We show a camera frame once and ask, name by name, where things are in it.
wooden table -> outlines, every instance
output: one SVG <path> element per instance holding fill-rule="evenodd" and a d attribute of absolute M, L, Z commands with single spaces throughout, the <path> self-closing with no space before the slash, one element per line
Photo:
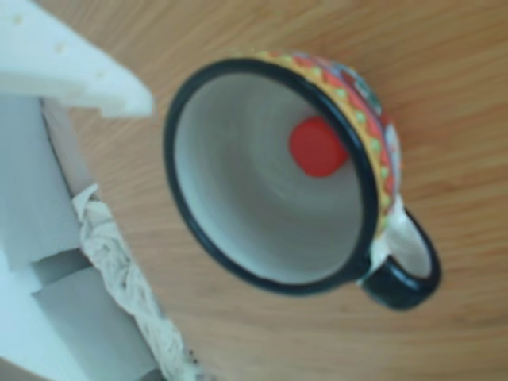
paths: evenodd
<path fill-rule="evenodd" d="M 157 122 L 75 111 L 75 127 L 153 290 L 219 379 L 508 379 L 508 6 L 41 3 L 156 97 Z M 444 280 L 427 303 L 397 314 L 353 284 L 315 298 L 272 295 L 196 244 L 166 184 L 164 115 L 190 73 L 232 48 L 340 60 L 378 91 L 398 122 L 406 202 L 441 251 Z"/>

colorful painted mug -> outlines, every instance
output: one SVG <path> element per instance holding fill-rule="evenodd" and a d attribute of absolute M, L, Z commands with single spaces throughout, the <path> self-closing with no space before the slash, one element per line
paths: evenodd
<path fill-rule="evenodd" d="M 284 294 L 356 280 L 396 310 L 441 277 L 399 195 L 397 133 L 350 68 L 299 52 L 204 67 L 180 88 L 164 136 L 176 204 L 202 247 Z"/>

mug handle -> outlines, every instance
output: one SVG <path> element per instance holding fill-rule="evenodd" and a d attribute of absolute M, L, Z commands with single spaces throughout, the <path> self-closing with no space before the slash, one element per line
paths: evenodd
<path fill-rule="evenodd" d="M 388 255 L 380 266 L 360 281 L 374 300 L 393 310 L 409 310 L 419 305 L 437 289 L 441 280 L 441 265 L 431 240 L 409 210 L 405 211 L 427 249 L 429 276 L 419 278 L 411 275 L 393 256 Z"/>

red ball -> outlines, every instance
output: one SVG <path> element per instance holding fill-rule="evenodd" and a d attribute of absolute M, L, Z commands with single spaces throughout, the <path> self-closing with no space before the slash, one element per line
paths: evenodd
<path fill-rule="evenodd" d="M 348 161 L 348 151 L 323 117 L 294 127 L 289 139 L 294 161 L 309 176 L 330 176 Z"/>

mug rim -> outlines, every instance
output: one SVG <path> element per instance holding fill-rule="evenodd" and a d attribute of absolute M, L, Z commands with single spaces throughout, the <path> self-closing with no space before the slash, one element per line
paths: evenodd
<path fill-rule="evenodd" d="M 191 212 L 190 207 L 179 185 L 175 166 L 175 136 L 179 120 L 187 102 L 194 93 L 211 79 L 233 73 L 262 75 L 296 91 L 311 104 L 322 117 L 327 120 L 334 132 L 348 149 L 356 169 L 360 183 L 362 200 L 362 223 L 355 248 L 344 265 L 323 279 L 311 283 L 280 283 L 272 279 L 261 278 L 248 269 L 232 261 L 201 228 Z M 376 188 L 375 175 L 368 159 L 367 151 L 358 137 L 354 127 L 341 112 L 340 107 L 328 97 L 318 86 L 308 82 L 300 74 L 273 63 L 253 58 L 221 60 L 203 67 L 178 89 L 176 96 L 167 112 L 163 136 L 164 166 L 167 181 L 173 199 L 185 221 L 187 228 L 193 233 L 199 244 L 222 267 L 244 281 L 268 291 L 288 295 L 305 295 L 331 290 L 342 283 L 358 279 L 364 275 L 371 264 L 370 248 L 375 237 L 379 214 L 379 196 Z"/>

